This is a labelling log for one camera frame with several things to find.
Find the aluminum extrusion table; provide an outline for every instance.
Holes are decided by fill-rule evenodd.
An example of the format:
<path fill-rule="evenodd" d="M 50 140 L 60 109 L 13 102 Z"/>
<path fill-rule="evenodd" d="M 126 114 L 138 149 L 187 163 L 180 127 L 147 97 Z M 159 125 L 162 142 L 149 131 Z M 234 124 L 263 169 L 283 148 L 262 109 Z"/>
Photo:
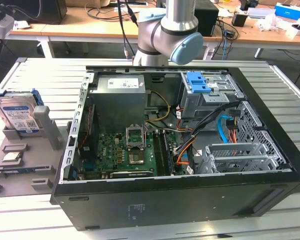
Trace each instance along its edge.
<path fill-rule="evenodd" d="M 16 90 L 36 88 L 50 108 L 50 117 L 59 126 L 72 120 L 77 95 L 86 66 L 129 66 L 119 59 L 44 59 L 29 58 L 17 62 L 0 88 Z M 276 67 L 264 61 L 193 61 L 205 67 L 238 67 L 261 99 L 300 149 L 300 91 Z M 0 119 L 0 145 L 4 138 Z M 215 239 L 233 236 L 236 240 L 300 239 L 300 193 L 293 194 L 262 217 L 217 220 L 184 224 L 77 231 L 50 195 L 0 198 L 0 240 L 81 239 L 81 240 L 153 240 Z"/>

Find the blue cable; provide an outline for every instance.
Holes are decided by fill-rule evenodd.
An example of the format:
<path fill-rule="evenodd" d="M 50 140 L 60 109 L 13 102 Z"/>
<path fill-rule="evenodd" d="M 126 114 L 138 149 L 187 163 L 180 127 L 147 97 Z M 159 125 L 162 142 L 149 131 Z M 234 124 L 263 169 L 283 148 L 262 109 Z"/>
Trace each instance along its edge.
<path fill-rule="evenodd" d="M 232 120 L 232 119 L 234 119 L 234 118 L 233 118 L 233 117 L 226 116 L 226 115 L 221 115 L 221 116 L 218 118 L 218 131 L 219 131 L 219 134 L 220 134 L 220 136 L 221 136 L 223 142 L 224 142 L 225 144 L 227 144 L 227 143 L 228 143 L 228 140 L 227 140 L 227 138 L 226 138 L 226 136 L 225 136 L 225 134 L 224 134 L 224 131 L 222 130 L 222 126 L 221 126 L 221 120 L 222 120 L 222 119 Z"/>
<path fill-rule="evenodd" d="M 224 60 L 224 58 L 225 58 L 226 48 L 227 48 L 227 32 L 226 31 L 224 31 L 224 36 L 225 36 L 225 40 L 224 40 L 224 45 L 223 45 L 222 60 Z"/>

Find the white label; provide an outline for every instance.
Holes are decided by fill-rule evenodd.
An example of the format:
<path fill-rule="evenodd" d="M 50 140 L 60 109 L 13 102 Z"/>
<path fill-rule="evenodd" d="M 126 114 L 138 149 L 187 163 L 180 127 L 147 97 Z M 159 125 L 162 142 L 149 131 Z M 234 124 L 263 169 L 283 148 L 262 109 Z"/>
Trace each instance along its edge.
<path fill-rule="evenodd" d="M 111 78 L 108 80 L 108 89 L 138 89 L 138 78 Z"/>
<path fill-rule="evenodd" d="M 200 157 L 200 156 L 202 156 L 202 150 L 201 150 L 201 149 L 198 150 L 194 156 L 195 156 L 195 157 Z"/>
<path fill-rule="evenodd" d="M 194 174 L 194 170 L 188 165 L 186 167 L 186 171 L 190 174 L 190 175 L 193 175 Z"/>
<path fill-rule="evenodd" d="M 213 82 L 213 83 L 207 83 L 206 84 L 209 88 L 218 88 L 218 84 L 217 83 L 215 83 L 215 82 Z"/>
<path fill-rule="evenodd" d="M 30 115 L 31 110 L 27 106 L 5 106 L 3 111 L 17 131 L 32 133 L 33 130 L 39 130 L 38 124 Z"/>
<path fill-rule="evenodd" d="M 176 111 L 176 118 L 181 119 L 181 111 Z"/>

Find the hard drive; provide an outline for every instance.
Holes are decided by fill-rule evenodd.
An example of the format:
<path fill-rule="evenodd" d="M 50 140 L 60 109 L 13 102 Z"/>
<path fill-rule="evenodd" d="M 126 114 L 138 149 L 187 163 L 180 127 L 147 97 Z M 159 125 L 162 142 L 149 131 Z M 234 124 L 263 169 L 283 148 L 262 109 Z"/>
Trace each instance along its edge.
<path fill-rule="evenodd" d="M 44 105 L 35 89 L 0 91 L 0 117 L 7 130 L 17 130 L 20 136 L 34 135 L 42 128 L 33 117 L 36 106 Z"/>

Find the table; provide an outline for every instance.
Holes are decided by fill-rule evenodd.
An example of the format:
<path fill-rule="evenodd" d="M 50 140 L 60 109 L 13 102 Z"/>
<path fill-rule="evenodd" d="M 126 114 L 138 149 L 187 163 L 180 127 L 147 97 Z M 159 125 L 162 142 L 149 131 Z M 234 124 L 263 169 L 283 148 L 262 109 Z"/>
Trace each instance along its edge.
<path fill-rule="evenodd" d="M 193 61 L 197 65 L 202 61 Z M 205 61 L 207 67 L 222 64 L 238 67 L 300 149 L 300 91 L 276 67 L 265 61 Z M 65 126 L 73 119 L 86 66 L 131 66 L 120 59 L 29 58 L 17 62 L 0 84 L 1 89 L 37 88 L 50 117 Z M 4 123 L 0 120 L 0 133 Z M 50 195 L 0 198 L 0 240 L 57 239 L 185 239 L 225 237 L 237 240 L 300 239 L 300 193 L 280 202 L 262 217 L 171 224 L 162 226 L 102 229 L 78 232 Z"/>
<path fill-rule="evenodd" d="M 218 8 L 228 9 L 230 12 L 234 12 L 237 6 L 240 5 L 238 0 L 232 0 L 229 3 L 215 4 Z M 273 6 L 261 5 L 258 8 L 274 8 Z M 231 25 L 232 18 L 222 18 L 222 20 Z M 247 18 L 244 27 L 235 27 L 239 32 L 239 38 L 236 39 L 232 46 L 238 48 L 258 48 L 258 51 L 254 55 L 257 59 L 260 57 L 263 49 L 287 49 L 287 50 L 300 50 L 300 36 L 296 36 L 291 39 L 286 36 L 286 31 L 279 29 L 278 32 L 271 31 L 260 31 L 255 27 L 256 19 Z"/>
<path fill-rule="evenodd" d="M 229 3 L 220 3 L 216 7 L 229 9 L 234 12 L 239 5 L 238 0 L 232 0 Z M 259 5 L 259 8 L 268 8 L 265 5 Z M 117 13 L 109 12 L 99 16 L 113 17 Z M 231 24 L 231 18 L 223 18 L 228 24 Z M 294 39 L 286 37 L 283 30 L 260 32 L 254 24 L 257 20 L 247 19 L 244 27 L 236 27 L 239 32 L 239 38 L 233 42 L 233 47 L 238 48 L 259 48 L 255 58 L 259 58 L 263 49 L 288 49 L 300 50 L 300 36 Z M 131 43 L 138 43 L 138 28 L 131 21 L 124 23 L 125 33 Z M 53 41 L 61 42 L 91 42 L 91 43 L 123 43 L 121 28 L 118 22 L 105 22 L 89 17 L 83 7 L 69 7 L 64 20 L 60 25 L 49 24 L 31 24 L 31 29 L 12 31 L 7 37 L 11 40 L 32 40 L 41 43 L 44 56 L 54 58 L 54 52 L 51 45 Z M 203 59 L 211 60 L 216 47 L 222 40 L 222 32 L 216 27 L 212 37 L 205 37 L 203 45 L 206 46 Z M 88 45 L 83 45 L 83 52 L 88 52 Z"/>

